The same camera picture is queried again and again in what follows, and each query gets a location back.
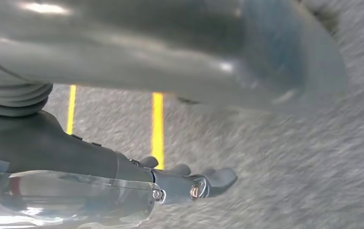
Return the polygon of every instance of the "yellow lane marking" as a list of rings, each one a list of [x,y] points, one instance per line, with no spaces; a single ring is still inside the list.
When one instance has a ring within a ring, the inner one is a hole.
[[[74,123],[75,92],[76,92],[75,85],[71,85],[70,96],[69,96],[69,109],[67,115],[67,133],[69,135],[72,134],[72,125]]]
[[[157,169],[164,169],[164,107],[163,95],[152,94],[151,155],[158,160]]]

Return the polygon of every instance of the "asphalt road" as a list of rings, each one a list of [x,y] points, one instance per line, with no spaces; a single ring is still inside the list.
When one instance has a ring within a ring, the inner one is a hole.
[[[299,120],[165,98],[165,166],[233,167],[222,197],[160,207],[143,229],[364,229],[364,0],[311,0],[339,15],[347,96]],[[68,86],[46,110],[65,126]],[[79,87],[74,133],[141,158],[150,153],[151,95]]]

